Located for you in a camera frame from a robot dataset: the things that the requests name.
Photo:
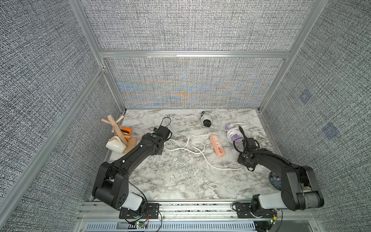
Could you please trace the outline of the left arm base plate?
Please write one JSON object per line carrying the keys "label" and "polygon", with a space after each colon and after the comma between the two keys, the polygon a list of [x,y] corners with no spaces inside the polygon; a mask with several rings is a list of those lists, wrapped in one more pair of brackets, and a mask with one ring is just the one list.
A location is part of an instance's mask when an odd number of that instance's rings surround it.
{"label": "left arm base plate", "polygon": [[149,203],[147,208],[146,203],[142,203],[142,205],[136,211],[122,207],[120,209],[119,218],[126,219],[128,221],[147,218],[158,219],[159,206],[160,204],[158,203]]}

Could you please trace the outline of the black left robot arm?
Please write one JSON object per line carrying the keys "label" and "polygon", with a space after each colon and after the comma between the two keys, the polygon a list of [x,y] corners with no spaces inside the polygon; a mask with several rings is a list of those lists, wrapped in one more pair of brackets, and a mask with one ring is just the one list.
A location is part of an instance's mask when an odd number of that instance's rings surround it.
{"label": "black left robot arm", "polygon": [[129,176],[148,156],[161,155],[164,143],[173,133],[164,126],[147,133],[129,153],[113,161],[100,165],[92,189],[92,196],[118,210],[127,208],[136,211],[144,198],[129,191]]}

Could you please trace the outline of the pink power strip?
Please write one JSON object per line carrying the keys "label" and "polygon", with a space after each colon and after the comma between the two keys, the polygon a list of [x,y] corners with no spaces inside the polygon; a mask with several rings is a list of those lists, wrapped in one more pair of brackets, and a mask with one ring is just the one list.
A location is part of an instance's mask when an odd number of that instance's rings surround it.
{"label": "pink power strip", "polygon": [[210,141],[212,143],[212,146],[214,148],[214,151],[218,157],[224,157],[226,155],[225,150],[222,146],[221,139],[218,137],[218,135],[211,135]]}

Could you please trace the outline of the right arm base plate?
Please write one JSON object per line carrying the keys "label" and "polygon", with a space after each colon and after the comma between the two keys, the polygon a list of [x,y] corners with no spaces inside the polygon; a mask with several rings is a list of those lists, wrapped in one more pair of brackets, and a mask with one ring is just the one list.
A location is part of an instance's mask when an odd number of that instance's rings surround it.
{"label": "right arm base plate", "polygon": [[237,213],[238,218],[277,218],[277,211],[274,209],[261,209],[256,204],[235,202],[232,209]]}

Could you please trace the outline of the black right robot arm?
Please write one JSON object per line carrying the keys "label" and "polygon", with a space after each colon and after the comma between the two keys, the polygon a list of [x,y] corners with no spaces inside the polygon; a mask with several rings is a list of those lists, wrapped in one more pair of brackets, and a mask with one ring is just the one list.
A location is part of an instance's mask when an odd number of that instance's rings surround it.
{"label": "black right robot arm", "polygon": [[308,208],[321,208],[325,200],[317,181],[313,168],[299,166],[289,160],[260,148],[259,143],[248,138],[241,126],[243,150],[239,153],[238,163],[253,172],[258,165],[271,170],[281,179],[279,193],[256,194],[250,203],[250,212],[253,216],[262,217],[274,209],[288,209],[292,211]]}

